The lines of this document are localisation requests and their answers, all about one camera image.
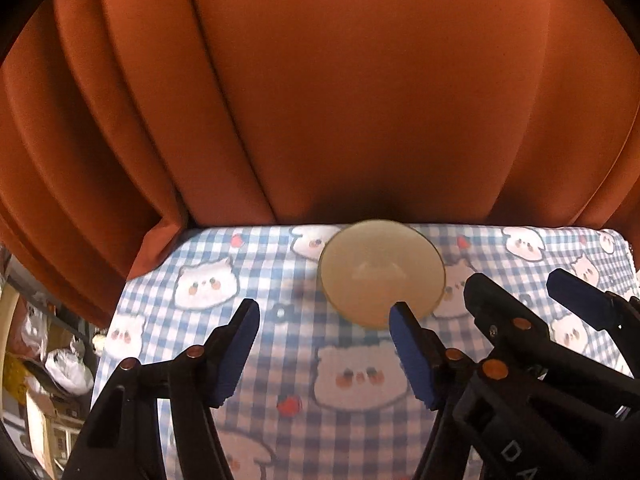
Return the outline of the green floral bowl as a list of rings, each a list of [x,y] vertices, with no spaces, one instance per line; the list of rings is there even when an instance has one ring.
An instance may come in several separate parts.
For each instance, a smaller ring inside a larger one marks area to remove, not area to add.
[[[444,296],[446,270],[435,245],[411,226],[367,220],[342,229],[322,250],[318,279],[343,318],[385,330],[398,301],[416,318],[430,315]]]

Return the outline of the blue checkered cartoon tablecloth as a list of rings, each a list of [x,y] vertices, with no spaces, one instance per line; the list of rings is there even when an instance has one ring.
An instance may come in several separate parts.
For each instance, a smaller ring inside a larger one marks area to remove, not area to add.
[[[423,325],[448,347],[484,358],[488,340],[463,304],[480,272],[518,298],[565,347],[620,372],[608,335],[552,300],[562,268],[630,298],[639,291],[630,244],[612,230],[424,224],[444,260],[446,286]],[[244,298],[260,329],[234,395],[214,419],[238,479],[408,479],[434,415],[416,400],[390,334],[349,323],[326,301],[317,276],[332,226],[253,226],[191,231],[155,270],[128,282],[96,372],[103,387],[128,356],[168,361],[206,341]]]

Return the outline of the white plastic bag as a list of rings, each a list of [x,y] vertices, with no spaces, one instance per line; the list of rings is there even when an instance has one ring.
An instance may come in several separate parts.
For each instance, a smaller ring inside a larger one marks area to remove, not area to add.
[[[44,367],[52,380],[72,396],[83,396],[93,388],[90,368],[72,350],[52,350],[47,354]]]

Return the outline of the wooden shelf clutter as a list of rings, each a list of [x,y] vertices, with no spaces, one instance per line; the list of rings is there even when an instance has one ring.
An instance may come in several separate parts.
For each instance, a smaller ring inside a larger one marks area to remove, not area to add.
[[[61,389],[44,367],[47,354],[72,350],[94,385],[104,335],[1,248],[1,427],[38,479],[62,477],[92,396]]]

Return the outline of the orange curtain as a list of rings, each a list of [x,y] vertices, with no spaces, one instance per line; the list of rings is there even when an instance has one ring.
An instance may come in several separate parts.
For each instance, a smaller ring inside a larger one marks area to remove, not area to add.
[[[194,226],[639,238],[639,0],[1,0],[1,240],[104,326]]]

